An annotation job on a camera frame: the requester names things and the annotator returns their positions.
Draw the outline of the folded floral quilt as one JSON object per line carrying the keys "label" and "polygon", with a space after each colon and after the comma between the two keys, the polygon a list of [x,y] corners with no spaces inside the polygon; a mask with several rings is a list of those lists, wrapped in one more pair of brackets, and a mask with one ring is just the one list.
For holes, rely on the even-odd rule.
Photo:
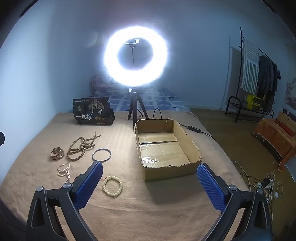
{"label": "folded floral quilt", "polygon": [[114,86],[114,81],[110,77],[104,74],[97,74],[94,75],[90,81],[90,91],[93,95],[95,95],[96,92],[99,94],[114,93],[116,88]]}

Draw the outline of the black clothes rack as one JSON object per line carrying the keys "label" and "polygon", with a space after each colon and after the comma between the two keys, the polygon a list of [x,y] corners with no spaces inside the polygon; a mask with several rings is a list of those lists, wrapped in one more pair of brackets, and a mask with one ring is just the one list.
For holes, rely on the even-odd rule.
{"label": "black clothes rack", "polygon": [[229,96],[225,115],[238,121],[274,117],[278,91],[278,65],[250,40],[240,35],[240,68],[236,92]]}

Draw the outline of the dark blue bangle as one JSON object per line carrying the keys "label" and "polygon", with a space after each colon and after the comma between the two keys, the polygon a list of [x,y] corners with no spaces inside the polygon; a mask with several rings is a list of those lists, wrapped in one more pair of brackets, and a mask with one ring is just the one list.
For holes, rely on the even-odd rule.
{"label": "dark blue bangle", "polygon": [[107,162],[112,157],[112,152],[107,148],[96,149],[92,154],[92,161],[95,162]]}

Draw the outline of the open cardboard box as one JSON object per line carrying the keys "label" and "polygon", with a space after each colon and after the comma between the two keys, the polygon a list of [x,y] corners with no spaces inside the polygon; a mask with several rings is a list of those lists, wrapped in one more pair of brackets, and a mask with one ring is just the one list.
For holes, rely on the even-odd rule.
{"label": "open cardboard box", "polygon": [[199,148],[171,119],[138,120],[134,126],[139,162],[146,182],[196,174]]}

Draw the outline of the wall landscape poster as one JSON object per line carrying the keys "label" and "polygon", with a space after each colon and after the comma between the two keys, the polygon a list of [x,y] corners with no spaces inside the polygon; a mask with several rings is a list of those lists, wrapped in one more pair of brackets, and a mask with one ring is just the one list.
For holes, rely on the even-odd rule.
{"label": "wall landscape poster", "polygon": [[296,78],[287,82],[283,108],[295,115],[296,112]]}

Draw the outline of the orange covered box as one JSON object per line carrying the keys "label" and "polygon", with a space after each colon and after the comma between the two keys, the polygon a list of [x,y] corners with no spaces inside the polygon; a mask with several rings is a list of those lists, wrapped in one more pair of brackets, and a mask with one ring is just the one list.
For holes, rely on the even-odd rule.
{"label": "orange covered box", "polygon": [[263,118],[252,133],[269,143],[280,159],[278,169],[295,156],[295,116],[287,110],[279,112],[277,118]]}

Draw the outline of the dark hanging clothes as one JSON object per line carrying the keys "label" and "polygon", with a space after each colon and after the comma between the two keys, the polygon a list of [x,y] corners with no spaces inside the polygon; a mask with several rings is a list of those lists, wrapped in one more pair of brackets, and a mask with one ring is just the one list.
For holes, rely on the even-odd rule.
{"label": "dark hanging clothes", "polygon": [[257,81],[257,96],[261,99],[268,94],[275,95],[278,90],[278,80],[281,79],[277,65],[268,57],[259,56],[259,73]]}

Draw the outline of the yellow crate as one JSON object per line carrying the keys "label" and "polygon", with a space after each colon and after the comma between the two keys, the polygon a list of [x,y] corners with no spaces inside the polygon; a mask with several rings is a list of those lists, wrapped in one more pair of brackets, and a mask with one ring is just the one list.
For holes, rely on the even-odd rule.
{"label": "yellow crate", "polygon": [[254,111],[260,111],[262,99],[253,94],[248,94],[246,97],[247,108]]}

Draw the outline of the striped hanging towel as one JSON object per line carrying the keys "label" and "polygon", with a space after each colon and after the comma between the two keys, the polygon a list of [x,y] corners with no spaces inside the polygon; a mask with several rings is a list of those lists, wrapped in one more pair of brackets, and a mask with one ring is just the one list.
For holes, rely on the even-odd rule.
{"label": "striped hanging towel", "polygon": [[242,77],[240,88],[255,94],[259,73],[259,49],[249,40],[242,41]]}

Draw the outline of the black printed snack bag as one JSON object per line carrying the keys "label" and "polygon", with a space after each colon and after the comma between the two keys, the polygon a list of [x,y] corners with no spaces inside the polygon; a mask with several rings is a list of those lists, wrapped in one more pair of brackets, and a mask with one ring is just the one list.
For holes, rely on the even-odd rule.
{"label": "black printed snack bag", "polygon": [[73,99],[73,114],[78,124],[111,126],[115,121],[109,97]]}

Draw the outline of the black tripod stand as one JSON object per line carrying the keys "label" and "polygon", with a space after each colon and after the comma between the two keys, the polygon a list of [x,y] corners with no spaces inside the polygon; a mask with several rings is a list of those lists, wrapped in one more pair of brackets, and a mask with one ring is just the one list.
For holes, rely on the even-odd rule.
{"label": "black tripod stand", "polygon": [[137,112],[138,112],[138,103],[140,104],[140,107],[142,108],[142,112],[146,119],[149,118],[147,111],[145,109],[144,103],[142,98],[140,97],[140,94],[136,87],[131,87],[128,90],[128,93],[130,95],[130,106],[129,106],[129,112],[128,112],[128,120],[133,120],[133,126],[135,126],[137,122]]}

